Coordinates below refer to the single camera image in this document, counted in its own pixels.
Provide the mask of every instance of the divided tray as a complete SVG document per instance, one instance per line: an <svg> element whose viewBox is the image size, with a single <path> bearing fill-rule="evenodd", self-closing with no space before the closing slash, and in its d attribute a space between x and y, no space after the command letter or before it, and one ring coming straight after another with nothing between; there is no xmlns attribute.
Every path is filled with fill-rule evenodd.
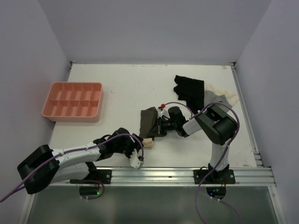
<svg viewBox="0 0 299 224"><path fill-rule="evenodd" d="M102 101L101 83L53 83L42 115L54 122L98 122Z"/></svg>

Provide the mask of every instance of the dark gray cloth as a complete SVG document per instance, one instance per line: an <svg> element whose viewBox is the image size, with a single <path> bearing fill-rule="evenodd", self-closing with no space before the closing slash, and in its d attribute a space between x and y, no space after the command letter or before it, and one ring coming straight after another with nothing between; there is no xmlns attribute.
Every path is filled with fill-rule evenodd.
<svg viewBox="0 0 299 224"><path fill-rule="evenodd" d="M156 110L155 107L151 107L149 109L141 111L140 134L139 134L140 138L143 139L147 138L147 134L154 126L157 117L158 117L158 111Z"/></svg>
<svg viewBox="0 0 299 224"><path fill-rule="evenodd" d="M226 99L225 95L221 95L221 96L217 96L215 95L215 93L213 93L212 91L205 91L205 100L204 100L204 104L205 106L208 105L209 103L211 102L222 102L224 103L225 105L229 106L229 107L232 107L232 105L230 105L228 103L228 100ZM221 105L218 105L222 110L224 110L225 112L228 112L229 109L224 107L224 106L221 106Z"/></svg>

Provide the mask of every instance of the gray wall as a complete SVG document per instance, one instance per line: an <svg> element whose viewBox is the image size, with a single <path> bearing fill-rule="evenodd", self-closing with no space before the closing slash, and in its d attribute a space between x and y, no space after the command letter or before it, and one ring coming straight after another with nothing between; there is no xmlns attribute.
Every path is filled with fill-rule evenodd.
<svg viewBox="0 0 299 224"><path fill-rule="evenodd" d="M41 111L68 60L36 0L0 1L0 197L17 183L17 165L48 143L53 123ZM0 223L17 223L26 191L0 204Z"/></svg>
<svg viewBox="0 0 299 224"><path fill-rule="evenodd" d="M298 0L272 0L237 63L262 160L273 168L289 223L299 219L298 8Z"/></svg>
<svg viewBox="0 0 299 224"><path fill-rule="evenodd" d="M236 61L270 0L39 0L81 63Z"/></svg>

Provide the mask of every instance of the purple cable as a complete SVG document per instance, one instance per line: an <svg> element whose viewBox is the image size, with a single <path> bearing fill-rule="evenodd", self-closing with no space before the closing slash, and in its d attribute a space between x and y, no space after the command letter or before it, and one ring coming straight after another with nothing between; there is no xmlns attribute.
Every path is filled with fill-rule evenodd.
<svg viewBox="0 0 299 224"><path fill-rule="evenodd" d="M185 104L182 104L182 103L179 103L179 102L169 102L169 103L164 104L164 105L166 106L168 104L179 104L179 105L182 105L182 106L186 107L190 111L191 116L193 115L192 110L189 107L187 107Z"/></svg>
<svg viewBox="0 0 299 224"><path fill-rule="evenodd" d="M213 173L217 166L221 163L221 161L223 160L226 152L228 151L228 147L229 145L231 144L231 142L235 139L236 135L238 134L239 130L240 130L240 120L239 120L239 117L238 115L236 114L236 112L230 108L229 106L225 105L224 103L220 103L220 102L213 102L213 103L209 103L208 105L206 105L199 113L195 114L192 118L200 115L201 113L203 113L208 107L210 107L211 105L222 105L226 108L228 108L235 116L236 120L237 120L237 129L236 129L236 132L235 134L233 135L233 137L229 140L229 142L227 143L227 146L225 147L225 150L221 156L221 158L219 159L219 161L216 163L216 165L214 166L214 168L207 173L207 175L204 176L204 178L202 178L202 180L200 181L198 187L197 187L197 190L196 190L196 194L195 194L195 200L194 200L194 203L195 203L195 209L196 209L196 212L198 214L198 216L200 217L201 221L204 223L204 224L207 224L206 220L203 218L203 216L201 215L201 213L199 212L199 208L198 208L198 203L197 203L197 197L198 197L198 193L199 193L199 189L200 189L200 186L202 185L202 183L205 181L205 179L211 175L211 173ZM241 223L241 216L239 214L239 212L237 211L237 209L235 207L233 207L232 205L230 205L229 203L225 202L225 201L221 201L222 203L226 204L227 206L231 207L237 214L238 216L238 223L240 224Z"/></svg>
<svg viewBox="0 0 299 224"><path fill-rule="evenodd" d="M85 199L87 199L87 200L97 199L97 198L101 197L101 196L104 194L104 192L105 192L105 186L104 186L104 184L103 184L101 181L81 180L81 182L86 182L86 183L97 183L97 184L102 185L102 187L103 187L103 190L102 190L102 192L101 192L99 195L97 195L96 197L86 197Z"/></svg>
<svg viewBox="0 0 299 224"><path fill-rule="evenodd" d="M102 146L104 144L106 144L107 142L110 142L112 141L113 139L116 139L116 138L119 138L121 136L128 136L128 137L132 137L133 139L135 139L140 147L141 147L141 151L142 151L142 155L141 155L141 160L144 159L144 149L143 149L143 145L142 143L140 142L140 140L135 137L134 135L131 135L131 134L118 134L100 144L97 144L95 146L91 146L91 147L88 147L88 148L76 148L76 149L70 149L68 151L65 151L64 154L68 154L68 153L73 153L73 152L77 152L77 151L83 151L83 150L88 150L88 149L93 149L93 148L96 148L98 146ZM25 187L22 186L20 187L21 185L23 185L33 174L35 174L39 169L41 169L44 165L48 164L50 161L56 159L57 157L59 156L62 156L63 154L62 153L59 153L51 158L49 158L48 160L46 160L45 162L43 162L41 165L39 165L37 168L35 168L33 171L31 171L30 174L28 174L14 189L12 189L7 195L5 195L1 200L0 200L0 203L4 202L6 199L8 199L11 195L13 195L14 193L18 192L19 190L22 190L24 189Z"/></svg>

